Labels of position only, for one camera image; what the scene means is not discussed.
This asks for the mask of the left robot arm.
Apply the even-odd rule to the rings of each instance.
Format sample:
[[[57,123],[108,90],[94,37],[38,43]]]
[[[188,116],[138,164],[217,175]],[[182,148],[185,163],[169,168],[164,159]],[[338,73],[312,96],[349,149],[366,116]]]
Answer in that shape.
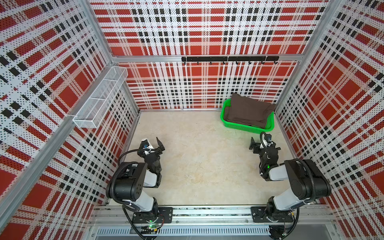
[[[165,147],[158,138],[156,140],[156,148],[148,139],[143,139],[138,149],[122,153],[106,188],[107,198],[148,223],[155,222],[159,216],[156,198],[144,191],[145,188],[158,188],[162,180],[161,154]]]

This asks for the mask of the brown trousers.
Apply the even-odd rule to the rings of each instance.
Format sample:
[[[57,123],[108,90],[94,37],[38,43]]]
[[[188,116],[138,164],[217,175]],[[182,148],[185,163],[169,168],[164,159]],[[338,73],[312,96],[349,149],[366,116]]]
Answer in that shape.
[[[224,120],[230,123],[265,129],[276,104],[232,94],[231,105],[225,107]]]

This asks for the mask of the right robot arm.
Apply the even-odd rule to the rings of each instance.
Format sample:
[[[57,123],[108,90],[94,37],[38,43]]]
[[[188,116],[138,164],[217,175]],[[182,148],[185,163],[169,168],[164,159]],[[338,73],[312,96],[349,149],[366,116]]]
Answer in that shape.
[[[293,222],[295,219],[289,217],[293,211],[331,194],[329,181],[312,160],[292,159],[279,164],[281,149],[270,134],[262,132],[259,143],[251,138],[249,149],[259,155],[259,175],[265,181],[289,181],[290,184],[280,195],[270,197],[264,207],[252,208],[254,222]]]

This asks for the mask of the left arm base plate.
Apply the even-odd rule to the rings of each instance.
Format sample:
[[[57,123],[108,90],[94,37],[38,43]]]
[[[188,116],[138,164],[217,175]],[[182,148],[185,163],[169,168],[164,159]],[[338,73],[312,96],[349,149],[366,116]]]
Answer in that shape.
[[[169,224],[172,222],[173,208],[154,208],[150,212],[135,212],[132,218],[134,224]]]

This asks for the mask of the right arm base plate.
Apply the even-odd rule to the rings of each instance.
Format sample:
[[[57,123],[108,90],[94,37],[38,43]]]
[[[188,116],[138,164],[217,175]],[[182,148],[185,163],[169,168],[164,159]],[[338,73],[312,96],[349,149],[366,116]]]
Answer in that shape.
[[[251,207],[254,223],[293,223],[294,217],[290,211],[268,210],[266,206]]]

